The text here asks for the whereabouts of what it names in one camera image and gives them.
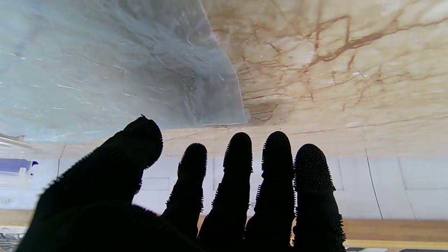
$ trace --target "white tile wall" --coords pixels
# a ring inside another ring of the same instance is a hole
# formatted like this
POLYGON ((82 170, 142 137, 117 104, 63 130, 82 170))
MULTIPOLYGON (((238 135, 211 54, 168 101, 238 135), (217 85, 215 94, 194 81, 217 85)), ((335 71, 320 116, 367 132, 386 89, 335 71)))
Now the white tile wall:
POLYGON ((407 190, 418 220, 448 221, 448 190, 407 190))
POLYGON ((381 219, 367 158, 340 158, 344 190, 336 191, 340 213, 349 219, 381 219))
MULTIPOLYGON (((180 158, 161 158, 146 170, 142 190, 134 202, 158 213, 163 212, 177 179, 180 158)), ((203 214, 210 211, 215 190, 224 174, 223 160, 222 157, 208 158, 203 183, 203 214)), ((36 161, 39 165, 30 170, 34 176, 28 188, 0 189, 0 209, 32 209, 43 189, 77 159, 63 157, 60 160, 36 161)), ((345 218, 448 220, 448 159, 370 158, 367 162, 365 157, 329 157, 327 161, 336 187, 335 197, 345 218)), ((255 202, 258 185, 263 181, 261 157, 254 159, 253 168, 250 204, 255 202)), ((252 206, 248 215, 253 215, 252 206)))
POLYGON ((369 158, 373 184, 384 219, 415 219, 398 158, 369 158))
POLYGON ((448 158, 400 158, 407 190, 448 189, 448 158))

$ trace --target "textured fingertip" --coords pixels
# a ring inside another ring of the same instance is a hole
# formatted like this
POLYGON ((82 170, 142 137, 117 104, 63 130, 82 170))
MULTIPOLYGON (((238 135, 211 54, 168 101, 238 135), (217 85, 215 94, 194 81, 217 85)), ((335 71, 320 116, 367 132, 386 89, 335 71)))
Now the textured fingertip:
POLYGON ((288 137, 281 131, 269 135, 263 148, 262 170, 281 176, 293 176, 293 156, 288 137))
POLYGON ((244 132, 236 133, 227 146, 224 156, 224 168, 245 168, 252 172, 252 141, 250 136, 244 132))
POLYGON ((151 143, 151 159, 148 167, 153 165, 162 154, 163 139, 160 128, 153 120, 149 120, 144 116, 128 124, 123 133, 135 139, 142 139, 151 143))
POLYGON ((335 191, 327 159, 324 153, 313 144, 303 145, 294 163, 296 190, 335 191))
POLYGON ((207 149, 200 143, 193 143, 187 147, 179 163, 178 177, 187 176, 200 179, 201 183, 207 170, 207 149))

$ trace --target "black glove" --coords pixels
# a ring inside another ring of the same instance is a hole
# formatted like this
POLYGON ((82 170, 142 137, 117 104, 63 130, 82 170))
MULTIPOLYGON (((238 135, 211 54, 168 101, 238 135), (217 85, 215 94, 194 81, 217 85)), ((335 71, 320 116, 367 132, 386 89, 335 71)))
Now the black glove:
POLYGON ((23 251, 344 251, 340 215, 325 156, 314 145, 297 153, 293 168, 288 138, 273 133, 263 150, 264 181, 255 215, 246 225, 252 150, 248 135, 231 139, 213 209, 198 233, 207 151, 190 145, 162 216, 131 204, 143 170, 160 156, 162 137, 145 117, 129 124, 76 163, 40 197, 23 251), (295 246, 293 177, 298 193, 295 246))

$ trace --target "marble surface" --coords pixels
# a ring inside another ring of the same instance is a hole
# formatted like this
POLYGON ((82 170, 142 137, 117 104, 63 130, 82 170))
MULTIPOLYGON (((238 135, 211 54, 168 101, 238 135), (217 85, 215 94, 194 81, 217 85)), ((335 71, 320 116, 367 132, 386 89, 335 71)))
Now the marble surface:
MULTIPOLYGON (((293 152, 315 143, 336 157, 446 156, 448 0, 204 0, 204 7, 251 119, 166 130, 164 155, 192 142, 223 155, 239 131, 260 153, 282 130, 293 152)), ((64 155, 100 143, 66 146, 64 155)))

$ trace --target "tile grout line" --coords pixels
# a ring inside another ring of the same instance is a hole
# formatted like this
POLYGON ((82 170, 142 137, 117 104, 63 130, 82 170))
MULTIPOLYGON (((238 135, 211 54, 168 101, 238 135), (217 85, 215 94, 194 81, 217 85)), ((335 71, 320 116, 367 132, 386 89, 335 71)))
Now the tile grout line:
POLYGON ((370 161, 369 161, 369 155, 367 154, 367 149, 364 149, 366 151, 366 158, 367 158, 367 167, 369 168, 369 175, 370 175, 370 182, 372 183, 373 193, 375 194, 375 200, 376 204, 378 205, 379 215, 381 216, 381 220, 383 221, 383 213, 381 212, 381 208, 379 207, 378 197, 376 195, 375 185, 373 184, 373 178, 372 178, 372 171, 370 169, 370 161))
POLYGON ((414 215, 414 219, 417 220, 417 216, 415 215, 414 209, 412 208, 411 201, 409 200, 409 194, 408 194, 408 192, 406 190, 405 180, 403 179, 403 166, 401 165, 401 159, 398 156, 396 158, 396 160, 397 160, 397 163, 398 163, 398 169, 400 171, 401 182, 403 183, 403 187, 405 189, 406 198, 408 199, 408 203, 409 203, 409 206, 411 207, 411 211, 412 211, 412 214, 414 215))

